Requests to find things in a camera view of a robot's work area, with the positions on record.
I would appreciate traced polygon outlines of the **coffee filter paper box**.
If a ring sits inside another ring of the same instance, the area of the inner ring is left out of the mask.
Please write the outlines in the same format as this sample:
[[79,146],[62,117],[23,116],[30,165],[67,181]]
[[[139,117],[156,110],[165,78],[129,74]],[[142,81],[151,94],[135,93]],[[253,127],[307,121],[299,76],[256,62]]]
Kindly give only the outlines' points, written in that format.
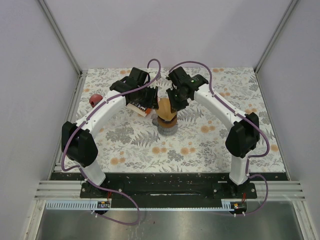
[[134,103],[134,104],[129,103],[126,107],[128,109],[136,112],[137,114],[139,114],[142,117],[146,117],[152,111],[151,108],[145,108],[145,107],[141,106],[139,103]]

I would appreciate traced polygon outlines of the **brown paper coffee filter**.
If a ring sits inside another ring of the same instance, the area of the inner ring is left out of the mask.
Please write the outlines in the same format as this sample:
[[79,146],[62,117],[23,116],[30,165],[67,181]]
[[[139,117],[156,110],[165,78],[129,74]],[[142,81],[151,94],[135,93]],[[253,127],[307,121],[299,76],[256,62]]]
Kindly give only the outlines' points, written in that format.
[[158,109],[156,109],[155,112],[165,121],[171,121],[177,115],[177,112],[171,112],[171,103],[168,98],[160,98],[158,101]]

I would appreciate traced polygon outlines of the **round wooden dripper base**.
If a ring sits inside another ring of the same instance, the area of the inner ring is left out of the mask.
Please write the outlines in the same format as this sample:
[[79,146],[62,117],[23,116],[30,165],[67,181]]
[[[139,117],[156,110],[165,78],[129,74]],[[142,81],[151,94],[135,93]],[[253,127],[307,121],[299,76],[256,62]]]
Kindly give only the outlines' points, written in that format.
[[173,128],[177,124],[177,118],[173,118],[172,120],[164,120],[160,117],[157,118],[157,123],[162,128]]

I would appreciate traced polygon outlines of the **grey glass coffee server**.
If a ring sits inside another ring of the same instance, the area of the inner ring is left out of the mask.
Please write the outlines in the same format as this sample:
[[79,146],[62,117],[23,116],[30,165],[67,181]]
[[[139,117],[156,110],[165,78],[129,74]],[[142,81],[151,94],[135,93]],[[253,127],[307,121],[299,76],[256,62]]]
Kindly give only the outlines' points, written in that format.
[[165,137],[173,136],[178,131],[177,124],[174,125],[173,127],[166,128],[166,127],[160,126],[160,124],[158,123],[158,120],[156,118],[154,118],[152,120],[152,124],[157,127],[158,133],[162,136],[165,136]]

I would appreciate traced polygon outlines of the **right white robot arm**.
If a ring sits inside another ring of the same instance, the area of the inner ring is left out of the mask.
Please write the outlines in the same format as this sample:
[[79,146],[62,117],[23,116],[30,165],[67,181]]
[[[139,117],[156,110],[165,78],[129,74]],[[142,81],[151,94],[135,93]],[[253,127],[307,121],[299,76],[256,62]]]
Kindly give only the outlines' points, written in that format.
[[239,198],[245,193],[244,183],[248,180],[245,158],[260,140],[259,117],[237,109],[219,97],[205,77],[200,74],[190,76],[181,66],[169,70],[167,79],[172,82],[172,88],[166,90],[172,112],[185,109],[190,99],[207,108],[228,130],[225,146],[231,154],[229,179],[232,182],[227,191],[231,197]]

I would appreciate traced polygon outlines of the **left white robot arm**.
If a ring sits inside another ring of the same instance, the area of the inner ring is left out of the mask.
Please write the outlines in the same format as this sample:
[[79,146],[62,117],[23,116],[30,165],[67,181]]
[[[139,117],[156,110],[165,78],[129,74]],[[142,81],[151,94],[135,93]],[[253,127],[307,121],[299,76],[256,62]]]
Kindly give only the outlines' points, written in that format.
[[146,108],[158,107],[156,81],[161,73],[150,73],[132,68],[129,75],[114,81],[106,95],[82,118],[72,123],[66,121],[61,131],[61,169],[68,172],[79,169],[92,184],[91,192],[98,198],[107,195],[106,175],[97,162],[98,148],[95,137],[100,129],[131,102]]

